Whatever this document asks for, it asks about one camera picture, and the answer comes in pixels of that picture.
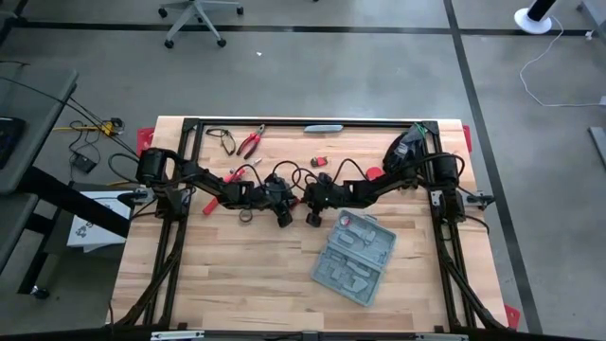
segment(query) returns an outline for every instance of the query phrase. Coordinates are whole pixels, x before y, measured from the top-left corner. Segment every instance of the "pliers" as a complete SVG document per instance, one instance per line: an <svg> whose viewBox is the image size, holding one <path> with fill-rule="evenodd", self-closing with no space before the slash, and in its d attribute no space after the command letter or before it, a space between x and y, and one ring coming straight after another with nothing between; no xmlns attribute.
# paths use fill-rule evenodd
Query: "pliers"
<svg viewBox="0 0 606 341"><path fill-rule="evenodd" d="M265 124L261 124L260 127L258 127L256 132L254 132L254 133L250 134L250 136L246 137L246 139L242 142L242 144L240 144L240 147L238 148L236 155L240 155L244 151L244 148L246 148L246 145L248 145L250 142L252 142L253 147L250 149L250 151L248 151L248 153L246 153L244 155L244 160L249 158L255 152L255 149L257 148L258 143L261 141L261 135L263 134L263 132L265 132Z"/></svg>

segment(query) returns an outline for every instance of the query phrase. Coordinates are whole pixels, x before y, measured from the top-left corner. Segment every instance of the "tool case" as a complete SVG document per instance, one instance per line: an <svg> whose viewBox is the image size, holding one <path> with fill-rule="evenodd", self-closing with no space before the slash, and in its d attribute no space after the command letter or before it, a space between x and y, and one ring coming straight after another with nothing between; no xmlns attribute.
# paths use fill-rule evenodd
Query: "tool case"
<svg viewBox="0 0 606 341"><path fill-rule="evenodd" d="M342 210L312 269L313 280L364 306L372 305L396 234L372 216Z"/></svg>

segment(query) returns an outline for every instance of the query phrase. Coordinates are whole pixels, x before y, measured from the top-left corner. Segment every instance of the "white cable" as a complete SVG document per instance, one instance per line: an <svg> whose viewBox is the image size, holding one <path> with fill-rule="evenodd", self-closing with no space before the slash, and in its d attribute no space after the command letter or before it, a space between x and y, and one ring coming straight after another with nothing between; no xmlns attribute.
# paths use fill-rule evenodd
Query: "white cable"
<svg viewBox="0 0 606 341"><path fill-rule="evenodd" d="M532 61L526 63L526 65L524 65L524 67L522 68L522 70L520 70L520 80L522 80L522 84L524 85L524 88L526 90L526 92L532 96L534 98L534 100L537 101L537 103L541 104L544 107L589 107L589 106L601 106L600 103L585 103L585 104L544 104L543 102L541 102L540 99L537 99L536 96L534 96L534 94L532 94L530 92L530 90L528 90L528 85L526 84L526 81L524 81L524 76L522 76L522 73L524 72L524 70L526 70L526 68L531 65L532 63L537 62L539 59L541 59L544 55L547 54L547 52L549 52L549 50L551 49L551 46L556 43L556 41L558 39L560 39L560 37L562 36L562 34L564 34L564 27L561 25L560 20L558 20L558 18L556 18L555 16L551 17L553 20L556 21L556 23L558 23L558 25L560 26L560 34L558 34L558 36L556 37L556 39L552 40L551 43L549 43L549 46L547 47L547 50L545 52L543 52L539 57L533 59Z"/></svg>

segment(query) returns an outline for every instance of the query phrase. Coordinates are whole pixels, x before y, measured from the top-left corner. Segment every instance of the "wire cutters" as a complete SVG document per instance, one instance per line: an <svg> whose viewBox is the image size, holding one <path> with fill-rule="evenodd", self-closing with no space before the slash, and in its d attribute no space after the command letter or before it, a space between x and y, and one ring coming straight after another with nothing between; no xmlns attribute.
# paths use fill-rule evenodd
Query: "wire cutters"
<svg viewBox="0 0 606 341"><path fill-rule="evenodd" d="M246 146L252 142L253 147L250 149L250 151L248 151L248 153L246 153L244 155L244 160L249 158L255 152L255 149L257 148L258 143L261 141L261 135L263 134L263 132L265 132L265 124L261 124L260 127L258 127L256 132L254 132L254 133L250 134L250 136L246 137L246 139L242 142L242 144L240 144L240 147L238 148L236 155L240 155L244 151L244 148L246 148Z"/></svg>

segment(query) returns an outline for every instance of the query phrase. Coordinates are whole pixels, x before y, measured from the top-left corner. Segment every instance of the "wooden workbench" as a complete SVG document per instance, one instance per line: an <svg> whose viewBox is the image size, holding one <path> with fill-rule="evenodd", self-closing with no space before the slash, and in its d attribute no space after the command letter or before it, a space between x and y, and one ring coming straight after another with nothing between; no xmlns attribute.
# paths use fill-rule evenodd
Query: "wooden workbench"
<svg viewBox="0 0 606 341"><path fill-rule="evenodd" d="M153 146L176 151L183 119L159 117ZM229 130L240 144L256 128L230 126ZM440 120L439 128L444 151L466 160L461 185L475 190L461 122ZM278 161L290 159L309 168L310 159L317 155L329 157L322 169L329 174L346 157L366 170L381 165L387 147L400 133L398 129L346 128L339 134L304 135L301 127L268 127L253 159L263 158L257 166L261 178ZM227 157L217 137L205 135L202 146L199 164L215 174L228 174L230 168L243 163L236 155ZM293 167L285 165L278 173L290 182L292 171ZM252 172L245 179L253 180ZM361 175L352 165L345 165L343 179L361 179ZM302 194L299 189L294 193ZM313 228L305 223L309 209L300 205L293 212L293 223L281 229L269 210L255 211L250 224L240 223L237 210L221 206L205 216L202 208L210 199L201 190L193 197L172 325L187 322L190 329L203 330L339 332L430 332L442 325L448 330L425 189L392 191L376 205L359 210L374 215L379 224L398 235L386 276L368 308L310 277L338 210L323 211L322 226ZM482 218L479 211L468 210L468 214ZM150 283L161 224L152 216L132 223L112 299L116 320ZM495 318L507 324L486 230L467 221L459 225L459 231L471 286ZM457 312L464 322L458 289L453 286ZM161 290L156 318L163 303Z"/></svg>

